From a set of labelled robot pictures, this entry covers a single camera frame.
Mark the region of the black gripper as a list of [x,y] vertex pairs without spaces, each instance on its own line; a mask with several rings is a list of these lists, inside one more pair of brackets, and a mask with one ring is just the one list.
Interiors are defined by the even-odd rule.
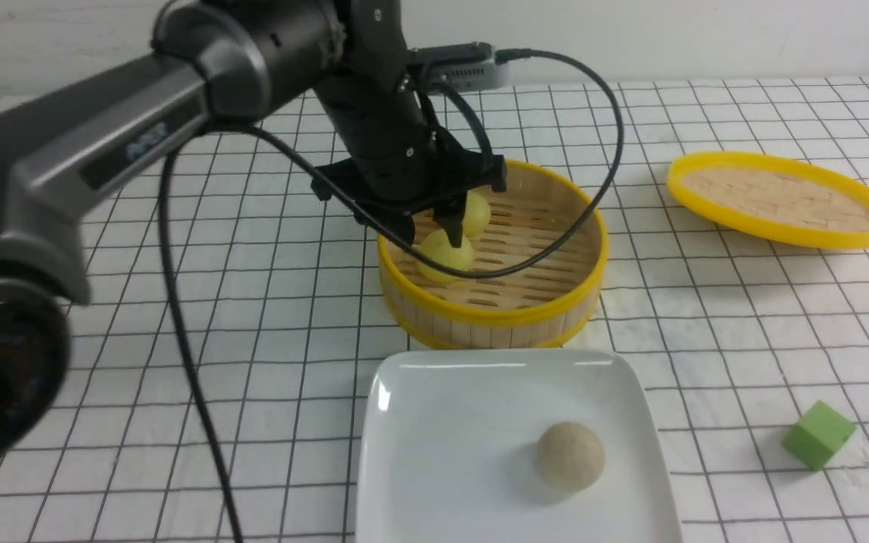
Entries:
[[502,155],[466,150],[444,128],[422,128],[420,138],[395,133],[353,137],[349,157],[317,167],[310,186],[321,201],[347,197],[359,224],[400,248],[415,244],[414,214],[434,209],[434,222],[448,243],[462,247],[468,190],[506,192]]

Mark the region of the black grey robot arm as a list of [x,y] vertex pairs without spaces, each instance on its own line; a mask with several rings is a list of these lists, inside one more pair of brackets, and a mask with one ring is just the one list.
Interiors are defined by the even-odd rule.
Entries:
[[312,91],[349,157],[312,189],[413,243],[432,210],[453,238],[469,190],[506,189],[489,143],[465,150],[428,93],[435,65],[485,44],[411,51],[398,1],[193,1],[155,22],[151,51],[0,113],[0,458],[51,408],[69,369],[60,299],[87,305],[84,217],[159,159],[243,130]]

